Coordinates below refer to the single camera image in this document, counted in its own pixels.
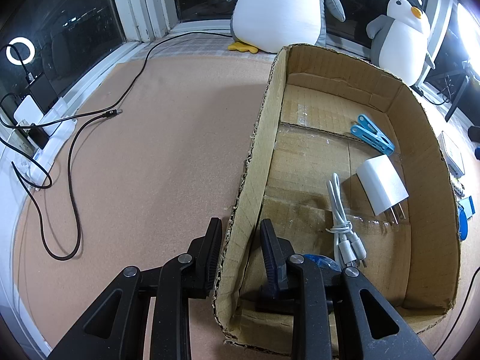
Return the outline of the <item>pink plaid blanket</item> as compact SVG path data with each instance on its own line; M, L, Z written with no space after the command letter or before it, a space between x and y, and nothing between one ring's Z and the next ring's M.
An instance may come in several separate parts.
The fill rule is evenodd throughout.
M240 59L253 59L271 63L275 54L265 53L262 50L256 54L228 50L232 38L225 31L193 31L187 33L168 34L160 40L138 47L131 60L144 59L150 50L151 58L167 56L215 56Z

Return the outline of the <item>blue clothes peg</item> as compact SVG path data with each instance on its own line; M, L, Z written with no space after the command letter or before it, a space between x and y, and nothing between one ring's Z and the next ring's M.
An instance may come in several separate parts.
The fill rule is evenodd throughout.
M390 156L395 151L393 142L365 114L360 114L356 124L352 125L350 133L361 141L374 147L383 155Z

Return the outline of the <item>white power adapter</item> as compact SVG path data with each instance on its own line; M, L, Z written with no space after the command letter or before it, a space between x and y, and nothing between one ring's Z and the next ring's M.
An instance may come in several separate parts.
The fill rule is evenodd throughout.
M408 198L408 192L387 155L367 159L356 174L375 215L390 213L396 225L399 219L406 219L401 203Z

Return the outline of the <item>white charger at window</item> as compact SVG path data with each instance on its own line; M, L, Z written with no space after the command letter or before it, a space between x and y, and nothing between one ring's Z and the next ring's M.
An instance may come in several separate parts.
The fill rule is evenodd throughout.
M27 95L14 112L14 119L18 125L39 125L44 113L31 95Z

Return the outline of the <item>small grey white penguin plush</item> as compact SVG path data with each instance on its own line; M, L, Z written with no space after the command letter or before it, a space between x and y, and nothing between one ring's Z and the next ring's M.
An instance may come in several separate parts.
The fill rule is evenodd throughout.
M435 68L427 49L430 23L425 12L408 0L390 0L385 15L370 21L366 33L371 40L371 63L407 86L416 84L425 65Z

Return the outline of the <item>white square product box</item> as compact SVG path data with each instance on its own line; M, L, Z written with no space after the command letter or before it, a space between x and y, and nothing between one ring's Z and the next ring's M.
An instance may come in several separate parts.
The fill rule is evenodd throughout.
M445 132L440 133L438 139L450 173L457 179L462 178L465 175L465 167L460 149Z

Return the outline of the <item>blue plastic phone stand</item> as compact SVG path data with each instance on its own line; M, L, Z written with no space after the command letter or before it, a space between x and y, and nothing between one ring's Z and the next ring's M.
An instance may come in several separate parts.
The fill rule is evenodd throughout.
M469 196L460 199L457 207L459 218L459 237L461 241L464 241L468 236L468 220L475 214L473 198Z

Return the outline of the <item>cardboard box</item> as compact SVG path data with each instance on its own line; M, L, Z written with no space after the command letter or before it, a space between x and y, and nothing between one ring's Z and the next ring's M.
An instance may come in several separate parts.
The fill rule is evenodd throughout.
M365 114L393 142L388 156L407 189L406 219L375 215L356 174L383 155L350 133ZM260 222L297 254L338 262L355 233L360 271L419 336L456 301L461 248L448 166L416 95L402 80L336 51L292 45L275 57L226 230L214 285L215 320L232 345L291 351L293 319L257 306L267 288Z

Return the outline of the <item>blue round key fob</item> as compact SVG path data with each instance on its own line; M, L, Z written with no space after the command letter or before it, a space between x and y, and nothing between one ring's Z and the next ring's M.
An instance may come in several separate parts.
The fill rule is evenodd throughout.
M317 254L305 254L304 258L307 258L310 261L314 262L321 269L328 269L332 272L342 271L341 267L337 264L337 262L327 256Z

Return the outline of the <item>large grey white penguin plush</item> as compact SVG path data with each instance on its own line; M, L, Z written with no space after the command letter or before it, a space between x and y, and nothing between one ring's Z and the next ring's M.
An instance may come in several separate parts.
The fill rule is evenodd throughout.
M346 19L340 0L227 0L235 7L229 22L233 42L229 50L278 53L292 44L323 47L326 11Z

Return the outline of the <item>black stand leg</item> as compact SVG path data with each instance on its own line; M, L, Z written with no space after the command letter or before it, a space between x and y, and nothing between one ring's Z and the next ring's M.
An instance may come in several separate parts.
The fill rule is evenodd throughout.
M462 97L463 97L465 91L467 90L467 88L469 86L469 83L470 83L470 77L465 76L464 80L461 83L461 86L460 86L458 92L456 93L455 98L453 99L453 101L451 103L451 106L450 106L448 112L446 113L446 115L444 117L446 122L448 122L450 120L450 118L453 116L456 109L459 107L460 101L462 100Z

